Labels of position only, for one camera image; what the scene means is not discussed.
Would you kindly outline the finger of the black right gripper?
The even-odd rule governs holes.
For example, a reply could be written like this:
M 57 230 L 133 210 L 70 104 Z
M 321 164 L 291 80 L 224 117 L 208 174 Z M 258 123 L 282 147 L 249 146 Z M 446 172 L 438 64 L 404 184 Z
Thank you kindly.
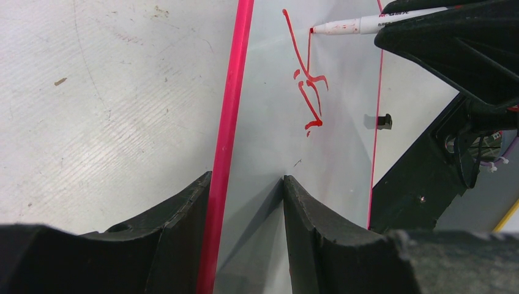
M 447 7 L 447 6 L 457 6 L 457 5 L 469 5 L 471 9 L 469 9 L 470 14 L 475 15 L 486 15 L 487 8 L 482 7 L 481 9 L 474 9 L 473 6 L 478 5 L 479 2 L 486 1 L 478 1 L 478 0 L 400 0 L 393 1 L 388 3 L 383 10 L 382 14 L 385 13 L 396 13 L 396 12 L 405 12 L 412 10 L 424 10 L 424 9 L 432 9 L 437 7 Z
M 462 94 L 518 104 L 518 1 L 486 1 L 389 24 L 375 45 L 423 67 Z

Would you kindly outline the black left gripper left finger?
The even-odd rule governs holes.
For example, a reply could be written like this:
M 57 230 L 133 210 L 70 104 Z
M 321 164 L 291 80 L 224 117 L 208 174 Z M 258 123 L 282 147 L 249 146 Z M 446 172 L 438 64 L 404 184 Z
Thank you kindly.
M 195 293 L 211 172 L 103 233 L 1 226 L 2 293 Z

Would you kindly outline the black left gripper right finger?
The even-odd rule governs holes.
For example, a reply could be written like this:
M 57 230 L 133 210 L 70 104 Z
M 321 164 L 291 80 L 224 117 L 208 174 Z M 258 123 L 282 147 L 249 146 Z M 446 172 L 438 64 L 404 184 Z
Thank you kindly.
M 518 235 L 394 230 L 380 235 L 283 179 L 294 293 L 517 293 Z

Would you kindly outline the white whiteboard marker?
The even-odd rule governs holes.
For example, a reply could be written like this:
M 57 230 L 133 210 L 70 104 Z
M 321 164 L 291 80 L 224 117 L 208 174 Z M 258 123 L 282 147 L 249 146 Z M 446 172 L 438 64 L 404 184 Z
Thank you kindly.
M 377 34 L 383 27 L 391 23 L 421 17 L 460 6 L 434 7 L 430 9 L 409 10 L 404 12 L 382 13 L 349 20 L 330 21 L 310 29 L 312 34 L 346 35 L 346 34 Z

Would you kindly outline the pink-framed whiteboard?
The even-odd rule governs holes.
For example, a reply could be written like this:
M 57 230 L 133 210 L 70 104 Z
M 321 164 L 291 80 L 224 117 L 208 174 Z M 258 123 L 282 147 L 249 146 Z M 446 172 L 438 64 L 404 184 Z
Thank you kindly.
M 382 51 L 314 25 L 379 1 L 239 1 L 198 293 L 292 293 L 282 181 L 368 227 Z

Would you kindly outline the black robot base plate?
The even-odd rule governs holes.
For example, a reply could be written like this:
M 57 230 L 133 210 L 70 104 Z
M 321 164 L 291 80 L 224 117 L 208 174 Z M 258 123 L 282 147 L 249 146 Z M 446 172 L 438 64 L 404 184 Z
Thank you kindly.
M 373 189 L 368 229 L 432 230 L 457 195 L 474 187 L 468 98 L 458 94 Z

